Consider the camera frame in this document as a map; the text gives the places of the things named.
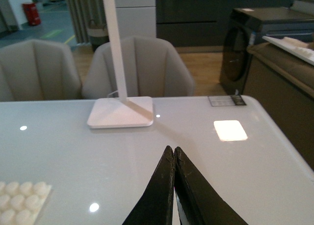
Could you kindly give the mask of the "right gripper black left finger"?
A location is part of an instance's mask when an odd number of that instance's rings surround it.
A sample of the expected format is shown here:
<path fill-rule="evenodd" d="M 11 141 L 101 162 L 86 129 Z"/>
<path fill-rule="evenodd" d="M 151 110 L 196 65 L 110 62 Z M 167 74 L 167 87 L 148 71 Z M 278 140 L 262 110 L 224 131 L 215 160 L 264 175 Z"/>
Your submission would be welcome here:
<path fill-rule="evenodd" d="M 166 146 L 151 179 L 123 224 L 170 225 L 173 218 L 175 159 Z"/>

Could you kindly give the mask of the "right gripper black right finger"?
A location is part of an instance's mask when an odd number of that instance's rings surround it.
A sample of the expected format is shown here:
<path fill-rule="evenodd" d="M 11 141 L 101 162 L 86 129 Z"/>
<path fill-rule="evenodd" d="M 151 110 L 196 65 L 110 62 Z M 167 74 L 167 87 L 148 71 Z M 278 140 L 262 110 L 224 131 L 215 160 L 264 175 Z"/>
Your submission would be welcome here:
<path fill-rule="evenodd" d="M 245 225 L 180 147 L 175 148 L 175 191 L 190 225 Z"/>

